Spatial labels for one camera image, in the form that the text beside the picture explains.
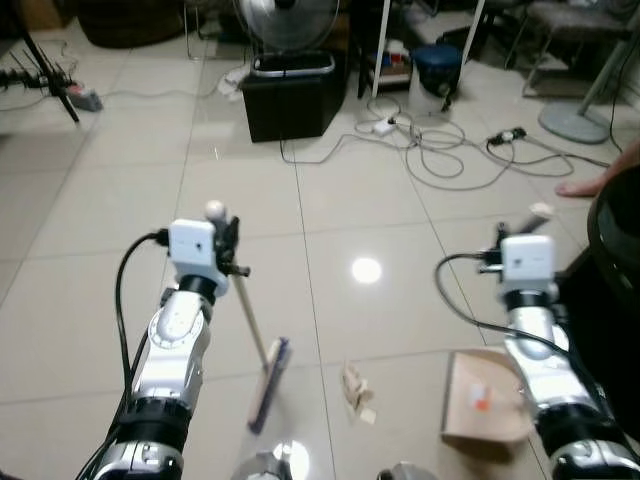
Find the wooden-handled broom with purple bristles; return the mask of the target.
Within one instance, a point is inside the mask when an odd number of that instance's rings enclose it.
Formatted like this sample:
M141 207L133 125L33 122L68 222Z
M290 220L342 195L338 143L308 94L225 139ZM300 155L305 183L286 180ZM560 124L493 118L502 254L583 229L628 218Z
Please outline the wooden-handled broom with purple bristles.
M206 202L204 215L210 223L215 221L228 220L229 210L220 201ZM288 337L278 337L273 343L266 343L260 321L257 320L255 308L250 296L250 289L244 284L244 279L248 276L227 276L230 288L236 292L236 296L241 305L244 320L246 320L248 332L253 340L257 355L261 364L261 378L259 389L257 389L256 401L252 403L250 416L248 416L247 429L253 435L260 435L268 424L268 417L271 407L274 406L275 396L283 383L283 375L288 369L293 353L293 344Z

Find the person's bare foot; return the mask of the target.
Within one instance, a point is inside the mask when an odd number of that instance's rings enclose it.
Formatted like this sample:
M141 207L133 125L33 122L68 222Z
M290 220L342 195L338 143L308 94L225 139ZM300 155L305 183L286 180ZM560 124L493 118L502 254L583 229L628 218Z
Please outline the person's bare foot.
M556 193L564 198L591 198L599 195L605 184L618 174L637 168L640 163L640 141L635 140L598 177L590 180L566 180L559 183Z

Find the black power adapter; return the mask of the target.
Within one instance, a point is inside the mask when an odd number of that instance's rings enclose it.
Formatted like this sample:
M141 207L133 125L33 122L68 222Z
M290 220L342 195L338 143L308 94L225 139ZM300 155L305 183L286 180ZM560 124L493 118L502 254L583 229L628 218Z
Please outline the black power adapter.
M525 131L525 128L522 127L504 129L504 131L492 134L492 136L486 140L486 147L512 145L513 142L524 140L526 136L527 132Z

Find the glossy black round furniture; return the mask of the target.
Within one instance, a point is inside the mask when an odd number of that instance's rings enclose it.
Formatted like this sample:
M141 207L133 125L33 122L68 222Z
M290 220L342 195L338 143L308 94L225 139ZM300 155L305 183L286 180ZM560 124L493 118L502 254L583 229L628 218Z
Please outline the glossy black round furniture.
M572 351L602 387L617 424L640 438L640 170L605 183L584 221L588 246L563 273Z

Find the grey standing fan base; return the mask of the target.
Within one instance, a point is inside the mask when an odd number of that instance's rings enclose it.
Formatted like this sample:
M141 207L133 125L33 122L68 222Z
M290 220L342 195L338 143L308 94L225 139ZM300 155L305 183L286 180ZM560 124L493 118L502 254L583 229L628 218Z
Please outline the grey standing fan base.
M553 101L541 109L538 123L547 131L563 140L580 143L580 145L602 145L612 136L612 122L602 115L596 115L591 106L596 100L603 99L612 88L613 97L609 97L611 104L616 102L616 95L623 86L622 74L628 63L628 58L640 41L640 10L636 10L628 27L630 36L620 41L609 56L602 70L590 90L585 93L580 102Z

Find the black square bin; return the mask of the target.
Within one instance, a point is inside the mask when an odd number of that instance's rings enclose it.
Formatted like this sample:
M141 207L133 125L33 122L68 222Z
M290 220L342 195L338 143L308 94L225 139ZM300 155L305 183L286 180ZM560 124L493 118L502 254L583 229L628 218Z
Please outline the black square bin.
M346 78L346 68L330 51L255 56L239 84L251 141L323 136L346 99Z

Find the white crumpled cloth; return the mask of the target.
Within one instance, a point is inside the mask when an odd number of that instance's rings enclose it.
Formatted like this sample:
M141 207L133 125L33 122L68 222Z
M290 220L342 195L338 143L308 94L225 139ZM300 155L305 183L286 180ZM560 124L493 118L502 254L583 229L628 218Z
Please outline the white crumpled cloth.
M241 65L241 67L228 70L223 77L216 83L215 91L219 95L224 96L229 101L238 101L243 99L241 86L248 76L250 76L250 65Z

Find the crumpled beige paper scrap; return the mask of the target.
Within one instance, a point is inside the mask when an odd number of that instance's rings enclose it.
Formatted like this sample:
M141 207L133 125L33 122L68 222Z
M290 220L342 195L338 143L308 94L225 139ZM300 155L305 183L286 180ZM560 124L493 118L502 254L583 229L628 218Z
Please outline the crumpled beige paper scrap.
M344 365L340 370L340 380L352 415L366 424L375 424L378 413L371 407L375 392L369 387L369 381L351 364Z

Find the grey power strip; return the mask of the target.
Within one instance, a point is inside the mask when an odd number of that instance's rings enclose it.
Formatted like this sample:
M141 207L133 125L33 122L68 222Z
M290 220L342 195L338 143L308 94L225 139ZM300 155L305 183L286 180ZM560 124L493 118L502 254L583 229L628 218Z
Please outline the grey power strip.
M65 88L65 93L67 93L70 105L77 110L86 111L86 113L100 113L101 110L104 110L99 93L92 88L72 84L72 86Z

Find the silver left robot leg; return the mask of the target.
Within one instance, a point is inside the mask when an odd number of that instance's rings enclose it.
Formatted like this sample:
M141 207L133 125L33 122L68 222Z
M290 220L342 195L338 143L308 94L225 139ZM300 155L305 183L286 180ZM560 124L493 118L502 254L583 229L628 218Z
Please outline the silver left robot leg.
M252 454L239 463L229 480L294 480L291 453L276 449Z

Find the silver electric fan head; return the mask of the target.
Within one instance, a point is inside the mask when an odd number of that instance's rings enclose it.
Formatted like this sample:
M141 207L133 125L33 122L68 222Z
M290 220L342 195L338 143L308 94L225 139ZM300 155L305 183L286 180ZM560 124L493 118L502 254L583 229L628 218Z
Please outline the silver electric fan head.
M342 0L234 0L253 55L319 49L333 31Z

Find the white table leg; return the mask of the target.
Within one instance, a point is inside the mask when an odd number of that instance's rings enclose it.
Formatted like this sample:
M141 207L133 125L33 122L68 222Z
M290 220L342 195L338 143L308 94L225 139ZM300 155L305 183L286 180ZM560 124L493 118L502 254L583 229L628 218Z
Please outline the white table leg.
M381 0L380 6L380 24L378 31L378 45L376 45L375 55L372 58L372 74L371 74L371 99L376 99L380 90L381 69L383 69L383 56L387 51L387 31L390 20L390 12L392 12L393 0Z

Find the grey metal-framed chair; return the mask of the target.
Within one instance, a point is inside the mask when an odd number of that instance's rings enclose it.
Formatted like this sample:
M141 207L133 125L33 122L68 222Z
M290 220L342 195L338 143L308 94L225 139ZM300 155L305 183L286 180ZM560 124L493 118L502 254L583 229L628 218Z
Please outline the grey metal-framed chair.
M539 77L541 59L557 38L567 38L580 45L593 44L604 38L622 40L631 31L635 3L631 0L535 0L526 6L524 18L518 23L517 33L506 59L506 68L515 67L521 41L534 36L535 31L544 32L540 51L532 59L529 73L521 87L525 99L539 99L544 93L532 90Z

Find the black tripod stand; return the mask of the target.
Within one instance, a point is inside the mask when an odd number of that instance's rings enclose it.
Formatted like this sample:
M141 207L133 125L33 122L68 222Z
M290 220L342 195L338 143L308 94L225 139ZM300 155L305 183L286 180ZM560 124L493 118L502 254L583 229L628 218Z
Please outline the black tripod stand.
M74 81L65 69L56 67L32 37L13 0L0 0L0 44L19 44L26 49L23 61L12 55L14 67L0 65L0 91L19 84L27 90L44 90L58 99L74 123L81 122L72 101L70 87Z

